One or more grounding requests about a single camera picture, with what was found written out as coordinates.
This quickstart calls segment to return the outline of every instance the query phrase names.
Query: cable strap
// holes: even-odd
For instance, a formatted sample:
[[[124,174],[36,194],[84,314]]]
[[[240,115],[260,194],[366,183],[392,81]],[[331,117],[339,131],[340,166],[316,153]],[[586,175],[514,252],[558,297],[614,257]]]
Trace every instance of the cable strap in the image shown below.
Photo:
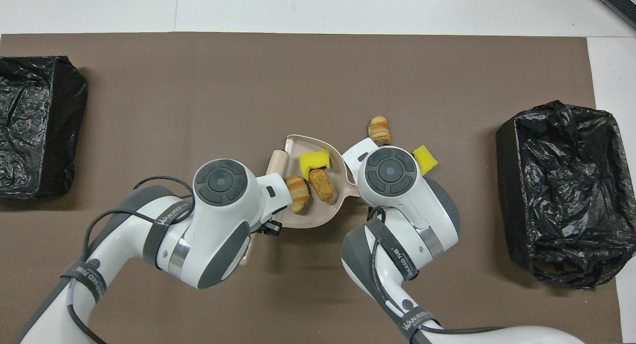
[[[365,226],[373,233],[373,236],[377,238],[380,246],[389,255],[397,269],[404,277],[404,280],[412,280],[418,274],[417,267],[411,260],[411,257],[406,253],[406,250],[400,242],[395,238],[393,233],[384,225],[384,223],[373,217],[368,220]]]
[[[420,328],[423,322],[431,320],[435,321],[435,317],[433,317],[432,314],[421,306],[416,306],[404,314],[404,317],[398,322],[397,327],[400,333],[411,342],[411,338],[415,335],[415,332]]]
[[[165,234],[168,232],[168,228],[172,225],[181,215],[186,213],[191,208],[191,204],[186,201],[179,201],[172,204],[167,208],[155,221],[153,221],[150,231],[146,236],[144,242],[144,261],[150,265],[157,265],[157,253],[159,253],[159,247]]]
[[[82,285],[93,294],[95,303],[104,296],[104,292],[106,291],[106,281],[102,274],[83,260],[78,259],[73,262],[60,277],[77,279],[79,283],[82,283]]]

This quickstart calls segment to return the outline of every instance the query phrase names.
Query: black trash bag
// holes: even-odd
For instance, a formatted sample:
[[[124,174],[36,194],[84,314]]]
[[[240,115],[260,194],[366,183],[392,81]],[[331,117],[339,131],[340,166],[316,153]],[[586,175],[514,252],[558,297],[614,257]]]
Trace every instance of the black trash bag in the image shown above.
[[[499,201],[512,260],[546,283],[594,289],[635,249],[635,200],[610,113],[550,102],[497,131]]]
[[[69,192],[87,96],[68,57],[0,57],[0,197]]]

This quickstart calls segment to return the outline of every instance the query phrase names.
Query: brown table surface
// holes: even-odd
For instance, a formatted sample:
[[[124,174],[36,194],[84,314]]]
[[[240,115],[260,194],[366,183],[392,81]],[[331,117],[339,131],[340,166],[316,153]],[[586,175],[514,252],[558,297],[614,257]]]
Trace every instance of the brown table surface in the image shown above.
[[[216,158],[263,174],[295,133],[344,152],[377,114],[395,145],[427,145],[439,161],[429,175],[462,216],[460,242],[404,285],[420,305],[446,328],[539,325],[587,343],[621,341],[613,281],[576,292],[516,267],[497,199],[500,124],[554,99],[594,107],[584,38],[4,34],[0,55],[68,55],[89,83],[71,192],[0,202],[0,342],[80,254],[91,219],[140,179],[189,180]],[[340,263],[345,234],[365,215],[347,199],[324,226],[261,236],[248,265],[207,290],[136,258],[90,326],[114,344],[403,343]]]

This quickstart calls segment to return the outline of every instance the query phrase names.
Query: beige plate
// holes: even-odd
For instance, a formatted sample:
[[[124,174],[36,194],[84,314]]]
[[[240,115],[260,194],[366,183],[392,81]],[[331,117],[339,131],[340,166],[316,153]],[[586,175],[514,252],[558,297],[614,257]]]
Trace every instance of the beige plate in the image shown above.
[[[300,154],[327,150],[331,167],[326,169],[331,185],[334,188],[334,197],[328,203],[318,199],[312,186],[309,186],[311,199],[307,201],[300,215],[296,215],[288,208],[274,215],[273,219],[282,222],[284,228],[308,229],[315,228],[331,220],[340,207],[345,197],[360,196],[357,187],[347,178],[347,167],[340,153],[330,144],[302,135],[289,135],[285,141],[285,152],[289,154],[285,169],[279,169],[283,178],[289,176],[302,176],[298,158]]]

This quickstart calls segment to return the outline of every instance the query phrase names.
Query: gray button pad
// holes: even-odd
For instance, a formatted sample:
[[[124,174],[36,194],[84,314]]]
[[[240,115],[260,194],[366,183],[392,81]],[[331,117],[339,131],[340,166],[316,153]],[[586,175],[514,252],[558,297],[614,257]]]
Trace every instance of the gray button pad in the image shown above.
[[[387,197],[407,192],[417,176],[412,156],[396,148],[381,148],[374,151],[368,157],[364,175],[375,192]]]
[[[216,160],[202,167],[195,177],[195,192],[207,204],[227,206],[236,202],[247,189],[243,165],[234,160]]]

